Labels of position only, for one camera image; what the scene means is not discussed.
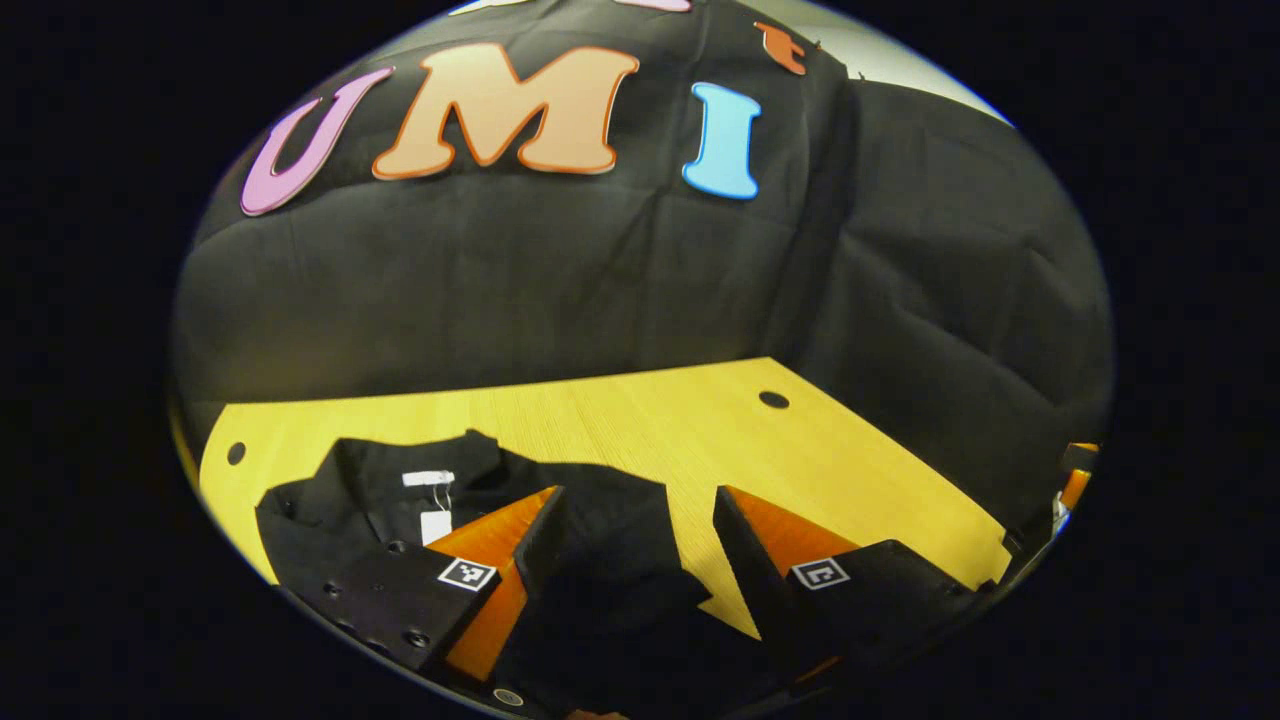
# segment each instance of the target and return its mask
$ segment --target orange letter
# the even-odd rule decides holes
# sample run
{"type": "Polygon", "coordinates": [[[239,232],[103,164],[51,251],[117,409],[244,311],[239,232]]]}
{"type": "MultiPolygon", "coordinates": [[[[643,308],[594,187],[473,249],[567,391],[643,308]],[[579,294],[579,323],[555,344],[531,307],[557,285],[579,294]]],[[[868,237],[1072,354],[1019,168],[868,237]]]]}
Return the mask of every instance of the orange letter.
{"type": "Polygon", "coordinates": [[[428,55],[428,78],[408,109],[399,137],[374,160],[374,177],[416,178],[453,163],[444,123],[457,113],[471,156],[492,165],[529,120],[541,113],[538,135],[520,147],[520,161],[549,173],[598,174],[613,169],[609,115],[622,78],[640,61],[617,50],[576,47],[526,81],[516,77],[500,45],[481,42],[428,55]]]}
{"type": "Polygon", "coordinates": [[[755,27],[756,29],[764,31],[764,51],[768,53],[771,58],[797,76],[803,76],[805,73],[804,65],[797,63],[794,56],[800,55],[804,58],[804,47],[792,42],[790,35],[773,26],[755,23],[755,27]]]}

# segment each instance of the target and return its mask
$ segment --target wooden table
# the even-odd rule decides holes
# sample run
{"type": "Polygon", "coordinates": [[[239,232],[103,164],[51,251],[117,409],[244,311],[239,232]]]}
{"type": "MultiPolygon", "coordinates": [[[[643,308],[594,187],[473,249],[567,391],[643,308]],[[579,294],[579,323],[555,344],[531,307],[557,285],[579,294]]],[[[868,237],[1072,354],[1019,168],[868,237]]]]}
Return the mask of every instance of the wooden table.
{"type": "Polygon", "coordinates": [[[666,483],[681,561],[713,593],[703,610],[759,638],[712,527],[736,486],[854,543],[897,538],[970,589],[1009,565],[1005,529],[955,486],[844,405],[768,357],[449,392],[228,405],[200,493],[270,583],[253,512],[269,488],[315,474],[340,437],[389,445],[467,428],[538,462],[598,462],[666,483]],[[765,405],[771,391],[790,401],[765,405]],[[228,450],[244,445],[232,465],[228,450]]]}

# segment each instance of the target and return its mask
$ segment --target black cloth backdrop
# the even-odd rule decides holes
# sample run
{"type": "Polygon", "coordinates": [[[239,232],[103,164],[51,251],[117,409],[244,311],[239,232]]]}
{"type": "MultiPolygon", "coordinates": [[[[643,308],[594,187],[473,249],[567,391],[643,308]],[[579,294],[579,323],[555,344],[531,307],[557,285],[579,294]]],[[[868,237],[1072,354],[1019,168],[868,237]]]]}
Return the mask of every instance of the black cloth backdrop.
{"type": "Polygon", "coordinates": [[[564,544],[499,656],[499,687],[554,717],[596,707],[636,720],[709,717],[769,689],[760,642],[698,609],[710,593],[681,568],[666,487],[613,468],[534,462],[476,430],[419,446],[340,439],[314,478],[266,492],[259,529],[280,584],[316,589],[392,541],[421,542],[420,512],[452,509],[460,528],[552,486],[564,488],[564,544]],[[404,486],[420,470],[453,473],[447,500],[404,486]]]}
{"type": "Polygon", "coordinates": [[[1006,527],[1059,489],[1059,454],[1098,441],[1114,386],[1107,291],[1088,233],[1019,133],[951,100],[851,81],[806,47],[772,61],[728,0],[659,14],[561,0],[425,24],[289,105],[394,64],[285,206],[238,206],[268,131],[212,193],[174,307],[173,370],[195,450],[227,402],[556,380],[769,355],[844,402],[1006,527]],[[646,13],[644,23],[635,22],[646,13]],[[602,176],[492,167],[461,149],[438,176],[370,173],[430,49],[499,42],[521,78],[571,47],[630,53],[602,176]],[[687,186],[694,82],[763,106],[759,195],[687,186]]]}

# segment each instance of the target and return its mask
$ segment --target clothing tag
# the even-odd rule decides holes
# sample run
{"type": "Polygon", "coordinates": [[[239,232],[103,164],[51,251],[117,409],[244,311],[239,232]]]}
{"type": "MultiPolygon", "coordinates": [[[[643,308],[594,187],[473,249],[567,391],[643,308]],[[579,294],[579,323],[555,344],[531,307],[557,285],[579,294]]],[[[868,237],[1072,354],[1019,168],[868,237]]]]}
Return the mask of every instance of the clothing tag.
{"type": "Polygon", "coordinates": [[[453,482],[453,473],[448,470],[422,470],[421,473],[404,473],[404,487],[413,486],[442,486],[453,482]]]}
{"type": "Polygon", "coordinates": [[[422,544],[431,544],[453,532],[453,512],[431,510],[422,512],[422,544]]]}

